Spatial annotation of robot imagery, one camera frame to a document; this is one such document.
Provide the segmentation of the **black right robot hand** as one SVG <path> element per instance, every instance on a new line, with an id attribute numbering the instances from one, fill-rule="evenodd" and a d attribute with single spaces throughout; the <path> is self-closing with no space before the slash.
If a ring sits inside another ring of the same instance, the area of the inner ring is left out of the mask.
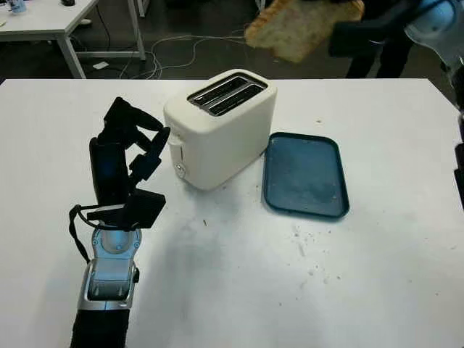
<path id="1" fill-rule="evenodd" d="M 363 1 L 364 12 L 362 21 L 376 20 L 386 16 L 387 19 L 401 17 L 413 11 L 419 1 L 390 1 L 390 0 L 371 0 Z"/>

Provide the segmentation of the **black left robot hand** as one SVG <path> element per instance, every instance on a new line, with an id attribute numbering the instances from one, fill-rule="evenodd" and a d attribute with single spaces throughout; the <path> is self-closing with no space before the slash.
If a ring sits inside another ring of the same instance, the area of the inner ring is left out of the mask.
<path id="1" fill-rule="evenodd" d="M 160 165 L 169 135 L 169 127 L 117 97 L 104 116 L 103 130 L 89 142 L 98 204 L 125 203 Z"/>

